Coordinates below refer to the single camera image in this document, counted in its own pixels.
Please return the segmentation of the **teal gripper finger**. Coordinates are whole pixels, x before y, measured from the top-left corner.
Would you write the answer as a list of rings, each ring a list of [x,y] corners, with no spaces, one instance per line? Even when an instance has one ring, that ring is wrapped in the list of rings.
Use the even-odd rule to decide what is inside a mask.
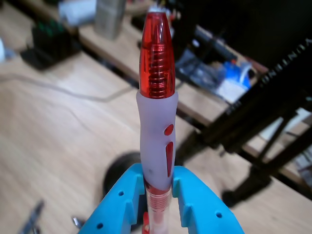
[[[79,233],[129,234],[137,223],[139,197],[144,194],[142,165],[136,163],[114,184]]]
[[[190,234],[242,234],[238,220],[224,202],[193,172],[175,166],[172,195],[178,199],[181,227]]]

